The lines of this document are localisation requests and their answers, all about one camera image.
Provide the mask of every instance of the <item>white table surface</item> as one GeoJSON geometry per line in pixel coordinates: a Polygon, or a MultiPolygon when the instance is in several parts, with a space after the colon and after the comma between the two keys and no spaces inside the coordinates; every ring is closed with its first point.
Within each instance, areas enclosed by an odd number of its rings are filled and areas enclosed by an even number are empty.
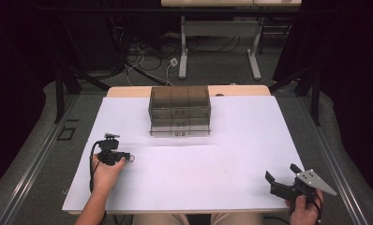
{"type": "Polygon", "coordinates": [[[274,97],[211,97],[211,133],[149,135],[149,97],[105,97],[83,150],[63,210],[80,213],[89,191],[88,158],[105,132],[119,134],[119,151],[136,157],[122,170],[107,201],[109,213],[214,213],[286,210],[269,193],[265,171],[291,185],[303,169],[274,97]]]}
{"type": "Polygon", "coordinates": [[[291,7],[302,0],[161,0],[163,7],[291,7]]]}

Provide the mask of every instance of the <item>gray floor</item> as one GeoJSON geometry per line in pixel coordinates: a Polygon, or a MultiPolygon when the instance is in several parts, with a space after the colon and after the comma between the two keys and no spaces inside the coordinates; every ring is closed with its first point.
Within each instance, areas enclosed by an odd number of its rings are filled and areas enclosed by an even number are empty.
{"type": "MultiPolygon", "coordinates": [[[[176,35],[172,37],[172,39],[165,38],[166,44],[163,45],[161,56],[166,57],[162,59],[162,65],[158,69],[149,71],[162,79],[166,79],[166,68],[170,59],[176,57],[179,60],[179,40],[176,35]]],[[[225,50],[232,49],[237,39],[234,39],[225,50]]],[[[186,79],[179,80],[178,67],[171,67],[169,80],[174,85],[230,83],[271,85],[272,75],[285,39],[285,37],[265,37],[263,53],[258,56],[262,79],[254,81],[246,57],[246,49],[249,48],[252,39],[242,38],[238,47],[232,52],[193,52],[198,43],[197,49],[218,50],[231,40],[230,37],[194,37],[188,41],[190,51],[186,79]]],[[[144,68],[154,68],[158,65],[159,60],[150,55],[153,50],[145,49],[143,52],[146,54],[142,62],[144,68]]],[[[135,71],[130,71],[129,80],[126,73],[122,72],[102,81],[118,86],[155,85],[135,71]]],[[[76,97],[67,96],[69,110],[57,126],[53,123],[56,113],[54,84],[51,83],[45,88],[47,100],[40,120],[0,181],[1,224],[71,224],[75,221],[75,216],[61,210],[66,197],[63,192],[72,182],[99,105],[106,95],[91,83],[85,81],[80,83],[83,87],[82,93],[76,97]],[[51,136],[53,131],[63,126],[75,129],[70,141],[57,141],[57,135],[51,136]],[[47,146],[49,146],[46,148],[47,157],[41,159],[37,164],[38,168],[34,168],[37,169],[36,176],[25,176],[27,172],[31,172],[30,165],[36,164],[37,155],[47,146]],[[22,180],[27,180],[31,186],[18,186],[22,180]],[[16,195],[17,189],[23,189],[23,195],[16,195]]],[[[325,196],[322,224],[373,224],[373,191],[350,161],[342,146],[331,99],[321,94],[321,127],[316,127],[308,115],[309,97],[295,97],[292,92],[294,86],[295,83],[291,83],[275,92],[274,96],[284,114],[298,153],[306,168],[314,169],[340,193],[336,197],[325,196]],[[323,149],[331,152],[336,159],[336,166],[342,173],[334,173],[334,164],[329,164],[328,156],[323,149]],[[350,204],[357,205],[358,208],[350,208],[350,204]]],[[[289,218],[287,213],[272,216],[289,218]]],[[[112,217],[109,217],[107,224],[114,224],[112,217]]],[[[123,224],[130,224],[130,217],[126,217],[123,224]]],[[[268,219],[265,220],[265,224],[283,223],[268,219]]]]}

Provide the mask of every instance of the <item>hand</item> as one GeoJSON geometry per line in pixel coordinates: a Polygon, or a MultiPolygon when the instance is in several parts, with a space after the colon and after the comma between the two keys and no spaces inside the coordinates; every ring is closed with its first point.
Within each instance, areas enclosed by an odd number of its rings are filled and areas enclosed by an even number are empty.
{"type": "MultiPolygon", "coordinates": [[[[315,203],[321,207],[323,201],[323,194],[317,190],[318,197],[315,198],[315,203]]],[[[286,205],[290,206],[291,202],[286,201],[286,205]]],[[[318,209],[313,203],[306,205],[306,197],[298,196],[295,200],[295,210],[291,214],[290,225],[315,225],[319,216],[318,209]]]]}
{"type": "Polygon", "coordinates": [[[109,193],[114,184],[116,184],[119,172],[121,172],[123,167],[126,165],[126,159],[122,157],[115,165],[108,166],[105,163],[99,162],[98,154],[94,154],[93,168],[95,168],[96,165],[98,166],[94,172],[93,191],[104,191],[104,193],[109,193]]]}

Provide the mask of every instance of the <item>black backdrop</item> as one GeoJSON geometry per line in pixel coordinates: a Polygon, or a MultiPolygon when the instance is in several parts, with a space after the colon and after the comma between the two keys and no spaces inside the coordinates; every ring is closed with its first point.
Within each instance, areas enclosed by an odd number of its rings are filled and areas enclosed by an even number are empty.
{"type": "Polygon", "coordinates": [[[41,39],[27,14],[8,13],[0,2],[0,178],[17,156],[44,107],[42,87],[52,80],[41,39]]]}
{"type": "Polygon", "coordinates": [[[325,59],[321,91],[334,102],[347,153],[373,188],[373,1],[303,0],[300,10],[324,8],[347,14],[337,19],[297,19],[274,80],[312,66],[322,43],[330,41],[331,51],[320,56],[325,59]]]}

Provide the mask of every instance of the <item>wrist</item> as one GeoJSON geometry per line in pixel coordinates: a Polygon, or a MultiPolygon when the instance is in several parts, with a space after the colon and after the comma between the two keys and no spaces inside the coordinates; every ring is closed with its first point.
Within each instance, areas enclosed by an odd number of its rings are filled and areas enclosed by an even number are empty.
{"type": "Polygon", "coordinates": [[[109,188],[96,186],[93,188],[92,195],[101,196],[107,198],[110,195],[111,190],[109,188]]]}

